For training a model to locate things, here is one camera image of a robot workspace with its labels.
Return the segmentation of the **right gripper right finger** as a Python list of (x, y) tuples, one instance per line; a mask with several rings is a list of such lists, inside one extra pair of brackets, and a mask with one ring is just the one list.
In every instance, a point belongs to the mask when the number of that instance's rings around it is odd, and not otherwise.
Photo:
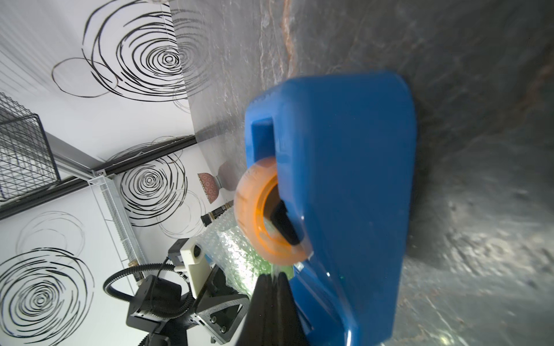
[(284, 272), (276, 277), (276, 328), (277, 345), (309, 344)]

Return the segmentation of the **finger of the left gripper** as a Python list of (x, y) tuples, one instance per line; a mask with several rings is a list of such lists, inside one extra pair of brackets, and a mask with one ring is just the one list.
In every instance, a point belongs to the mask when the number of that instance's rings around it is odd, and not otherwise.
[(250, 298), (227, 285), (225, 273), (214, 266), (192, 307), (191, 320), (220, 345), (229, 343), (245, 318)]

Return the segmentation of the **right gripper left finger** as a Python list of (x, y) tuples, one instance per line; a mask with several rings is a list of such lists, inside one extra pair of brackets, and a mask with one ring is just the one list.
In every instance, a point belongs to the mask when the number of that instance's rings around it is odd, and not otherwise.
[(274, 345), (276, 293), (274, 277), (262, 274), (257, 280), (236, 345)]

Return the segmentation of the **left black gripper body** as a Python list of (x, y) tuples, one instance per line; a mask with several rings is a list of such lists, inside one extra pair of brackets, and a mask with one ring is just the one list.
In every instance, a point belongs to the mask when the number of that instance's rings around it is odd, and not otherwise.
[(194, 303), (181, 285), (150, 275), (129, 302), (126, 325), (147, 333), (140, 345), (187, 345)]

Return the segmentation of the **green plastic wine glass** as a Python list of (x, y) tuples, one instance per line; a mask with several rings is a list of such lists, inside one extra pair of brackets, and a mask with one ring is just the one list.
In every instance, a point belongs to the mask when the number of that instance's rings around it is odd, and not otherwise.
[(249, 254), (246, 256), (245, 263), (240, 270), (241, 292), (248, 296), (252, 296), (260, 275), (269, 274), (277, 276), (281, 272), (284, 273), (289, 280), (294, 277), (294, 271), (291, 265), (274, 265), (257, 254)]

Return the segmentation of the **bubble wrap sheet stack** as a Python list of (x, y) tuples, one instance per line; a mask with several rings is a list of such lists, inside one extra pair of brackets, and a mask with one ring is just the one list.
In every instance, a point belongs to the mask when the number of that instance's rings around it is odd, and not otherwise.
[(240, 288), (241, 267), (247, 255), (259, 254), (237, 224), (234, 210), (219, 216), (197, 239), (205, 255), (225, 273), (227, 285), (244, 294)]

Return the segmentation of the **blue tape dispenser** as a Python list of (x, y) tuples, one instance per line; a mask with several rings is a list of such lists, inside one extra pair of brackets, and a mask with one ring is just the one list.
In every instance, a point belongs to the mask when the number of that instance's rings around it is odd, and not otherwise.
[(246, 109), (235, 218), (263, 259), (294, 268), (308, 345), (391, 337), (416, 142), (411, 90), (393, 72), (290, 79)]

